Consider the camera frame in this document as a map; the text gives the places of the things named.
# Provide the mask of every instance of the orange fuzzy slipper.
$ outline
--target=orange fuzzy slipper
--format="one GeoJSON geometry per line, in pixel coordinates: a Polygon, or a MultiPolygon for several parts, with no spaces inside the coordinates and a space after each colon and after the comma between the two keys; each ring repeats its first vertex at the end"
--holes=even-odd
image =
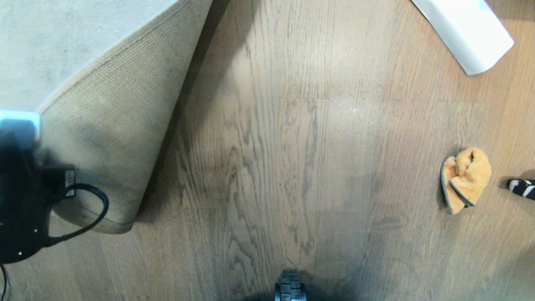
{"type": "Polygon", "coordinates": [[[491,177],[487,155],[476,147],[457,154],[457,176],[449,180],[457,195],[468,206],[475,206],[491,177]]]}
{"type": "Polygon", "coordinates": [[[449,183],[451,178],[457,176],[456,168],[455,157],[451,156],[444,161],[440,173],[440,182],[442,183],[442,190],[444,191],[444,197],[446,198],[450,214],[459,213],[459,211],[466,207],[463,200],[461,200],[449,183]]]}

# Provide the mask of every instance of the black cable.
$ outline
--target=black cable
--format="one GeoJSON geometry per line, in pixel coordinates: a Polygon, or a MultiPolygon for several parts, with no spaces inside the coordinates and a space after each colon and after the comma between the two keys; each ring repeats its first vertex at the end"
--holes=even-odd
{"type": "Polygon", "coordinates": [[[110,200],[108,199],[108,196],[102,190],[96,188],[95,186],[89,185],[89,184],[77,183],[77,184],[73,184],[73,185],[67,187],[63,191],[63,193],[60,194],[61,198],[65,198],[65,196],[71,190],[85,190],[85,191],[91,192],[92,194],[96,195],[102,201],[102,204],[104,205],[103,208],[102,208],[102,212],[100,213],[100,215],[97,217],[97,219],[93,223],[83,227],[82,229],[80,229],[78,231],[72,232],[72,233],[67,234],[67,235],[59,236],[59,237],[49,237],[48,241],[44,243],[45,247],[53,246],[53,245],[55,245],[57,243],[63,242],[65,240],[71,239],[71,238],[73,238],[75,236],[78,236],[80,234],[83,234],[83,233],[89,231],[91,228],[93,228],[98,223],[100,223],[100,221],[106,216],[106,213],[108,212],[108,208],[110,207],[110,200]]]}
{"type": "Polygon", "coordinates": [[[4,275],[4,291],[2,292],[2,297],[0,298],[0,301],[4,301],[5,292],[7,291],[7,272],[5,270],[4,265],[0,265],[0,268],[2,269],[2,274],[4,275]]]}

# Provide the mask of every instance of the black wheel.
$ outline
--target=black wheel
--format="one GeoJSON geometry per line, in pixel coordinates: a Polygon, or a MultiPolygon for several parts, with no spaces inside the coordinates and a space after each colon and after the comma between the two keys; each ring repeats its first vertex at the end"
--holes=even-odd
{"type": "Polygon", "coordinates": [[[307,301],[307,292],[298,274],[282,273],[275,284],[275,301],[307,301]]]}

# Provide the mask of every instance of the black and white striped object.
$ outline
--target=black and white striped object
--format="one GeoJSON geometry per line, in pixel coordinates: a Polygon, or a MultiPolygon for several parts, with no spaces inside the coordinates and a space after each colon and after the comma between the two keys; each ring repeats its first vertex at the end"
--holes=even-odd
{"type": "Polygon", "coordinates": [[[509,190],[521,197],[535,200],[535,180],[513,179],[509,182],[509,190]]]}

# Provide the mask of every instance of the wood grain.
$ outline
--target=wood grain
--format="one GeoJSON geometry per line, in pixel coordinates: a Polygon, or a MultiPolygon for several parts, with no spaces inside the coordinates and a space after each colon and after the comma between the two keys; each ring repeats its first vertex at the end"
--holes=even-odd
{"type": "Polygon", "coordinates": [[[318,300],[534,300],[503,182],[535,176],[535,2],[489,4],[516,44],[467,77],[409,1],[216,3],[134,229],[9,265],[9,300],[269,300],[284,269],[318,300]],[[493,177],[450,216],[469,146],[493,177]]]}

